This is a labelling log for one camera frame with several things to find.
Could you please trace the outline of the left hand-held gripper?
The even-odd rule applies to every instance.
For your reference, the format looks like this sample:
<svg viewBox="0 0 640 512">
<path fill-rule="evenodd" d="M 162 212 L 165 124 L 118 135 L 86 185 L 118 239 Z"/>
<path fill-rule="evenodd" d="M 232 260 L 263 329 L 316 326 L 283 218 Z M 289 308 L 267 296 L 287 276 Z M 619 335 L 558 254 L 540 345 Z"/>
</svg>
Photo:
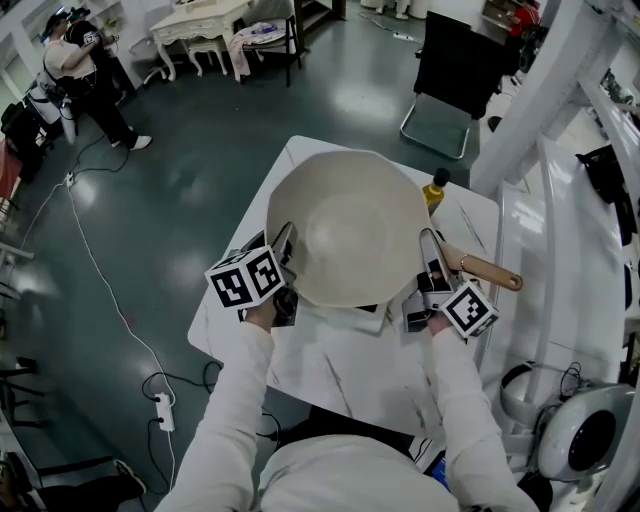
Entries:
<svg viewBox="0 0 640 512">
<path fill-rule="evenodd" d="M 273 325 L 290 327 L 298 306 L 292 268 L 295 246 L 296 227 L 286 222 L 272 243 L 260 232 L 243 248 L 232 250 L 205 272 L 206 280 L 221 306 L 235 311 L 239 320 L 248 309 L 271 301 L 276 311 Z"/>
</svg>

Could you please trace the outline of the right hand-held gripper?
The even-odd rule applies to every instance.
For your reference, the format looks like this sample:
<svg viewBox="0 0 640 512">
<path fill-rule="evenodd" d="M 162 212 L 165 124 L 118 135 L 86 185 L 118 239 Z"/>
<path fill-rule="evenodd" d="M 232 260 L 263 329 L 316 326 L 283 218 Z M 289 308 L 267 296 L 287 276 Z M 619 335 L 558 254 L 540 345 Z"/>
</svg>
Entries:
<svg viewBox="0 0 640 512">
<path fill-rule="evenodd" d="M 426 272 L 417 275 L 417 289 L 402 303 L 404 330 L 421 332 L 428 320 L 443 314 L 463 338 L 479 337 L 499 318 L 499 312 L 473 282 L 450 275 L 438 230 L 425 228 L 419 246 Z"/>
</svg>

